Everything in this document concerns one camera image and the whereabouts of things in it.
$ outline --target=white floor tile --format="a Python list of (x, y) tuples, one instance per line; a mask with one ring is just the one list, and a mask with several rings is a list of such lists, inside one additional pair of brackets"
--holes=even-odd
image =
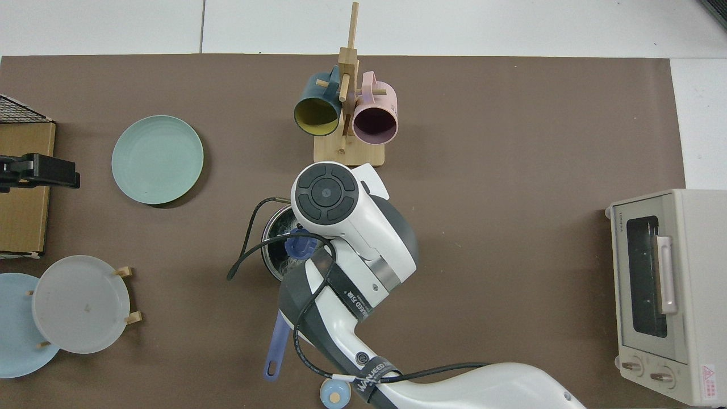
[[(727, 57), (696, 0), (360, 0), (360, 55)], [(203, 52), (337, 54), (350, 2), (207, 0)]]
[(0, 55), (199, 52), (203, 0), (0, 0)]
[(727, 189), (727, 59), (671, 66), (686, 187)]

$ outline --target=mug handle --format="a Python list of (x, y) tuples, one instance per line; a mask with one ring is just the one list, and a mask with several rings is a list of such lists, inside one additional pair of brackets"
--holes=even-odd
[(361, 102), (374, 103), (374, 84), (376, 84), (376, 76), (373, 71), (363, 73), (361, 81)]
[(326, 91), (323, 93), (324, 98), (334, 99), (334, 97), (336, 96), (336, 92), (338, 92), (338, 86), (341, 83), (340, 77), (341, 76), (338, 71), (338, 65), (334, 65), (333, 69), (331, 70), (331, 75), (329, 75), (328, 78), (328, 87), (326, 87)]

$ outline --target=circular button panel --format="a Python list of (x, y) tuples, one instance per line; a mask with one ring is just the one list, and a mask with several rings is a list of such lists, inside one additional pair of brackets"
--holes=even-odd
[(356, 207), (358, 183), (347, 167), (315, 164), (298, 177), (295, 200), (309, 221), (323, 226), (336, 224)]

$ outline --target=black cable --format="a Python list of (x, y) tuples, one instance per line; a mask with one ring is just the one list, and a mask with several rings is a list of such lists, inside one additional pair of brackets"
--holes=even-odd
[[(331, 254), (331, 257), (333, 258), (334, 263), (336, 262), (336, 257)], [(316, 298), (323, 292), (324, 288), (328, 285), (328, 277), (331, 274), (331, 268), (328, 268), (328, 271), (326, 271), (326, 275), (323, 277), (323, 281), (321, 284), (316, 288), (316, 291), (313, 291), (313, 294), (308, 297), (308, 300), (305, 302), (305, 306), (302, 310), (300, 310), (300, 313), (298, 314), (298, 319), (295, 322), (295, 325), (293, 325), (293, 345), (295, 346), (295, 353), (298, 354), (298, 357), (303, 362), (303, 365), (308, 367), (308, 369), (312, 370), (313, 372), (319, 374), (320, 376), (323, 376), (324, 378), (333, 378), (333, 373), (326, 372), (325, 370), (320, 369), (319, 367), (315, 366), (311, 361), (308, 360), (308, 358), (303, 354), (303, 350), (300, 348), (300, 338), (299, 338), (299, 332), (300, 332), (300, 323), (303, 321), (303, 317), (308, 313), (310, 308), (316, 303)]]
[(331, 243), (331, 240), (328, 240), (326, 237), (321, 236), (320, 234), (315, 233), (308, 233), (306, 231), (299, 231), (297, 233), (288, 233), (288, 234), (281, 234), (280, 236), (271, 237), (270, 239), (262, 240), (260, 243), (253, 246), (250, 250), (247, 251), (247, 253), (244, 253), (240, 256), (240, 258), (237, 259), (235, 264), (233, 264), (232, 268), (230, 269), (230, 272), (228, 273), (228, 281), (232, 279), (232, 277), (235, 276), (235, 273), (237, 272), (237, 269), (240, 268), (240, 264), (242, 264), (243, 261), (245, 261), (246, 258), (248, 258), (252, 253), (255, 253), (256, 251), (260, 250), (261, 248), (271, 245), (273, 243), (282, 242), (287, 239), (290, 239), (291, 237), (312, 237), (314, 239), (320, 240), (323, 242), (326, 247), (328, 247), (331, 250), (331, 257), (336, 260), (336, 248), (333, 247), (333, 244)]
[(257, 215), (257, 211), (260, 210), (260, 208), (268, 202), (278, 202), (278, 203), (290, 203), (289, 199), (285, 199), (283, 197), (268, 197), (260, 201), (260, 203), (255, 206), (255, 210), (252, 211), (252, 215), (250, 216), (250, 222), (247, 224), (247, 232), (245, 233), (245, 241), (242, 243), (242, 250), (240, 250), (240, 256), (238, 257), (238, 262), (235, 263), (235, 265), (230, 269), (228, 272), (228, 281), (232, 280), (232, 278), (237, 274), (237, 269), (240, 267), (240, 261), (239, 259), (242, 258), (242, 255), (245, 254), (245, 250), (247, 250), (247, 242), (250, 240), (250, 232), (252, 231), (252, 224), (255, 222), (255, 216)]
[(407, 373), (405, 375), (392, 376), (390, 378), (381, 378), (381, 384), (392, 384), (394, 382), (408, 381), (409, 379), (421, 378), (423, 376), (434, 375), (435, 373), (447, 372), (448, 370), (465, 369), (465, 368), (482, 368), (490, 365), (484, 362), (465, 362), (462, 364), (444, 365), (436, 368), (420, 370), (419, 372)]

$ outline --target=black strap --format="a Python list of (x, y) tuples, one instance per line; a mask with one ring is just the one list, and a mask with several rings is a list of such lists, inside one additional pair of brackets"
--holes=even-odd
[(372, 357), (358, 372), (358, 377), (361, 380), (356, 381), (352, 386), (366, 400), (366, 403), (369, 403), (371, 395), (377, 389), (377, 384), (381, 381), (381, 378), (391, 371), (399, 372), (386, 358)]
[(328, 269), (331, 269), (331, 274), (328, 275), (329, 287), (359, 322), (364, 321), (371, 315), (374, 307), (371, 306), (369, 301), (366, 300), (366, 297), (358, 290), (358, 287), (353, 284), (338, 264), (333, 262), (333, 258), (325, 249), (318, 249), (310, 259), (322, 274), (328, 271)]

